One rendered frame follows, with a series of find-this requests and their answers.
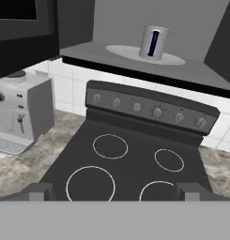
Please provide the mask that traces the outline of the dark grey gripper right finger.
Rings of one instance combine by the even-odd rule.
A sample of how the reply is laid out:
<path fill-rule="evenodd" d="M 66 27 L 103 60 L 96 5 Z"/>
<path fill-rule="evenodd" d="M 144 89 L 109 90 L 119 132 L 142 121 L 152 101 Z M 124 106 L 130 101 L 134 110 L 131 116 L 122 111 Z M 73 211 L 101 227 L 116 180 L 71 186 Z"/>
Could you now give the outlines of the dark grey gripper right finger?
<path fill-rule="evenodd" d="M 230 198 L 212 193 L 198 183 L 176 183 L 176 198 L 183 202 L 230 202 Z"/>

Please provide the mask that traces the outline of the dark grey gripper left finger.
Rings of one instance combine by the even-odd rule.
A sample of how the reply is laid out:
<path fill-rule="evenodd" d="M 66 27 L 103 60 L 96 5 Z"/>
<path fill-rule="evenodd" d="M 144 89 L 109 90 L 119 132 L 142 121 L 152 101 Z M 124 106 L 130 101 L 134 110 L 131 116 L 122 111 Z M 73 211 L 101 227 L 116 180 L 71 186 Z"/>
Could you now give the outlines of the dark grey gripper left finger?
<path fill-rule="evenodd" d="M 52 183 L 32 183 L 25 187 L 22 191 L 16 192 L 0 198 L 0 201 L 16 201 L 16 202 L 44 202 L 51 199 L 53 190 Z"/>

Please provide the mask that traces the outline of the black microwave oven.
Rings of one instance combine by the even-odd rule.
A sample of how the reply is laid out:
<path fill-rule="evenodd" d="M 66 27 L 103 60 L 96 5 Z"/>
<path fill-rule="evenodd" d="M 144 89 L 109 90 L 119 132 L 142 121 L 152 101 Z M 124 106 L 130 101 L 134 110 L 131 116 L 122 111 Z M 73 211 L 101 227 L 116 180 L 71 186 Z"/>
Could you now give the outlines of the black microwave oven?
<path fill-rule="evenodd" d="M 106 50 L 138 47 L 149 24 L 170 29 L 164 51 L 183 65 Z M 66 64 L 230 98 L 230 0 L 58 0 L 58 27 Z"/>

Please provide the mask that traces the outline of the black microwave door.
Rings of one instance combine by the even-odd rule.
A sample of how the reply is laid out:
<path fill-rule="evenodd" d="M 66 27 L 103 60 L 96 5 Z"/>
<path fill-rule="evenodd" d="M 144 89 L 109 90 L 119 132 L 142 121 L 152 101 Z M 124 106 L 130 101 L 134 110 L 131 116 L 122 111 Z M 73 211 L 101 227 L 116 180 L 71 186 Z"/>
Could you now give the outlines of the black microwave door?
<path fill-rule="evenodd" d="M 0 0 L 0 78 L 57 55 L 57 0 Z"/>

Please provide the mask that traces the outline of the white microwave turntable plate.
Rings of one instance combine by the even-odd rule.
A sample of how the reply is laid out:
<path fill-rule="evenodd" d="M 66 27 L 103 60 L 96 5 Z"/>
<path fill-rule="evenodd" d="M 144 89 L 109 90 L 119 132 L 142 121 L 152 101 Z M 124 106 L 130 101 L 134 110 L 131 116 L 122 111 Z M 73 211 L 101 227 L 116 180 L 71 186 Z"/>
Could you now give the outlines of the white microwave turntable plate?
<path fill-rule="evenodd" d="M 186 61 L 180 57 L 169 53 L 163 53 L 160 60 L 154 60 L 152 57 L 147 59 L 139 55 L 140 48 L 126 45 L 109 45 L 106 47 L 106 50 L 110 53 L 128 58 L 130 60 L 135 60 L 139 62 L 146 62 L 155 65 L 161 66 L 181 66 L 185 65 Z"/>

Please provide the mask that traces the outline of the black hob with control panel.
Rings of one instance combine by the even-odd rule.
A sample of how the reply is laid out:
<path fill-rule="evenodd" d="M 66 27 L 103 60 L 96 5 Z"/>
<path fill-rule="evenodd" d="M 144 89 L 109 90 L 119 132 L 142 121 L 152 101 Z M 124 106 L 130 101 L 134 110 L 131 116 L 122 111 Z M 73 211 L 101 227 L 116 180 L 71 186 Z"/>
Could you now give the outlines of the black hob with control panel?
<path fill-rule="evenodd" d="M 135 102 L 141 111 L 133 111 Z M 176 183 L 198 183 L 212 192 L 198 147 L 220 116 L 217 108 L 99 81 L 87 82 L 85 106 L 83 124 L 41 179 L 53 184 L 51 200 L 178 201 Z M 152 115 L 156 106 L 164 109 L 161 118 Z M 184 115 L 180 123 L 177 113 Z M 207 120 L 203 128 L 195 125 L 198 118 Z"/>

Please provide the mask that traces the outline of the silver coffee machine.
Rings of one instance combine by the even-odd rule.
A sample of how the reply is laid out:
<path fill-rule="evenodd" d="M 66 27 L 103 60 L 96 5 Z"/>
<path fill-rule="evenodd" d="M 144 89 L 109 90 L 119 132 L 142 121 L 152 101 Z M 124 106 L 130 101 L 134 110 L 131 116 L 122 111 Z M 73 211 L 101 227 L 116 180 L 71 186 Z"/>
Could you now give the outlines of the silver coffee machine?
<path fill-rule="evenodd" d="M 26 73 L 0 79 L 0 152 L 19 155 L 53 126 L 51 78 Z"/>

